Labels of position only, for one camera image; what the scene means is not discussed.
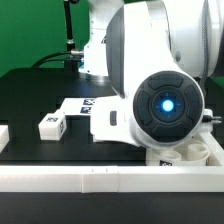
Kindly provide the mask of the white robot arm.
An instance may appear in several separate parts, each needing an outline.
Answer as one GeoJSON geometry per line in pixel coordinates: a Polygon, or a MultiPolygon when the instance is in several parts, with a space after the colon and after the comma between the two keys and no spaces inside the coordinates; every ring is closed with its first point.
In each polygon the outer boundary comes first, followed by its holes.
{"type": "Polygon", "coordinates": [[[87,1],[83,69],[115,92],[95,101],[94,140],[166,148],[191,138],[224,40],[224,0],[87,1]]]}

